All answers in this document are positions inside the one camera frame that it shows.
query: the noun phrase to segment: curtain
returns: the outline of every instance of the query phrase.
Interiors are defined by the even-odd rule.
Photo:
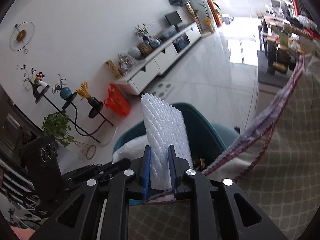
[[[300,14],[300,11],[299,11],[297,0],[292,0],[292,4],[293,4],[294,13],[296,16],[298,16]]]

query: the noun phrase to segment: tile floor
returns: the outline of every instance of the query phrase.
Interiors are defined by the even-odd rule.
[[[195,106],[209,122],[245,129],[254,119],[257,93],[257,50],[260,49],[255,18],[235,18],[214,34],[199,40],[165,77],[156,77],[144,90],[150,92],[160,82],[174,88],[165,98],[169,104],[187,102]],[[140,97],[128,96],[130,114],[113,114],[117,133],[105,147],[97,147],[89,163],[112,160],[112,149],[123,132],[142,121]]]

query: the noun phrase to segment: white tv cabinet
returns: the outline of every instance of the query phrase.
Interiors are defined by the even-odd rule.
[[[182,51],[177,53],[173,41],[183,34],[188,36],[190,44]],[[157,76],[162,75],[179,57],[181,57],[199,38],[199,32],[196,23],[191,23],[180,32],[175,34],[169,40],[161,44],[144,60],[140,60],[139,64],[124,77],[116,79],[116,84],[121,90],[128,94],[139,95],[143,89]]]

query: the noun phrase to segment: teal chair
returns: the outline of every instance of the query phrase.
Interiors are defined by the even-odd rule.
[[[192,105],[187,103],[172,104],[181,111],[187,130],[192,158],[203,158],[211,164],[238,137],[239,133],[232,128],[218,123],[210,124],[208,120]],[[113,152],[128,141],[147,133],[144,122],[125,132],[116,142]]]

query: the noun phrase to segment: blue gripper pad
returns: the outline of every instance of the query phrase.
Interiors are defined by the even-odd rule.
[[[168,149],[168,162],[169,162],[169,170],[170,170],[170,177],[171,177],[172,193],[175,195],[177,193],[177,184],[176,184],[177,174],[176,174],[173,155],[170,147]]]
[[[147,152],[147,158],[146,158],[146,165],[144,167],[143,171],[143,199],[147,199],[147,193],[148,193],[148,188],[149,188],[149,181],[150,181],[150,157],[151,157],[151,147],[148,147],[148,152]]]

